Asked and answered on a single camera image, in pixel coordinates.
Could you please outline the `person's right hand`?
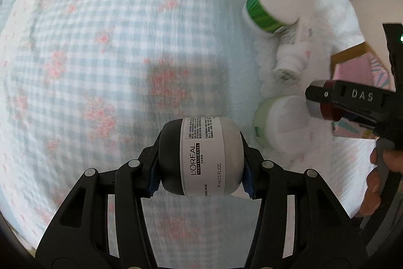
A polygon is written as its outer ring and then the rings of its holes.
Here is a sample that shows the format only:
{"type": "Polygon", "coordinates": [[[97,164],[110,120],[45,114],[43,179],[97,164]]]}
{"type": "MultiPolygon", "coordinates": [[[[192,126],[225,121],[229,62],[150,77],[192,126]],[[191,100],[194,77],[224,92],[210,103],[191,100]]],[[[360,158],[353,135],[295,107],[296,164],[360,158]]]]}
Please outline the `person's right hand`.
{"type": "MultiPolygon", "coordinates": [[[[390,171],[402,173],[402,151],[385,150],[383,152],[383,159],[390,171]]],[[[370,162],[376,165],[376,167],[367,176],[367,189],[356,217],[371,216],[381,204],[381,197],[379,193],[381,178],[378,172],[377,149],[373,149],[372,153],[370,154],[370,162]]]]}

